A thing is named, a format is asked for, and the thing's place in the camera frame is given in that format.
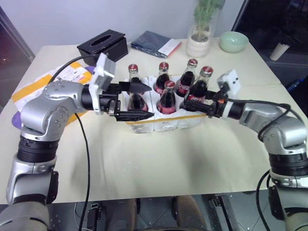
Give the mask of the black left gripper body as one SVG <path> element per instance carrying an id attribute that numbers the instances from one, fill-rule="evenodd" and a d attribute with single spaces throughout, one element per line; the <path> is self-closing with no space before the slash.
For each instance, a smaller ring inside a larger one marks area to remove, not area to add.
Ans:
<path id="1" fill-rule="evenodd" d="M 118 99 L 121 93 L 119 84 L 110 84 L 107 90 L 103 90 L 99 95 L 100 109 L 110 116 L 118 116 L 121 102 Z"/>

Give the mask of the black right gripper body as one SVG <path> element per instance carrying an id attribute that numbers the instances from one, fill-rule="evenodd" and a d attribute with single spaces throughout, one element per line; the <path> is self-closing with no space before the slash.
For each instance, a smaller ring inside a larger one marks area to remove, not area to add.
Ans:
<path id="1" fill-rule="evenodd" d="M 209 118 L 222 117 L 222 113 L 226 105 L 226 100 L 221 91 L 215 92 L 215 95 L 212 98 L 206 98 L 206 104 L 210 105 L 212 108 L 212 111 L 207 114 Z"/>

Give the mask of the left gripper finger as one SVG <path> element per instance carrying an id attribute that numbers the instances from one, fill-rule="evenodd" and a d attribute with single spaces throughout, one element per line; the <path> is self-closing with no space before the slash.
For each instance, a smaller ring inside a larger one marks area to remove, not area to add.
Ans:
<path id="1" fill-rule="evenodd" d="M 115 114 L 117 121 L 136 122 L 146 120 L 154 116 L 154 113 L 148 111 L 120 111 Z"/>
<path id="2" fill-rule="evenodd" d="M 119 82 L 121 91 L 128 93 L 144 93 L 152 88 L 140 82 Z"/>

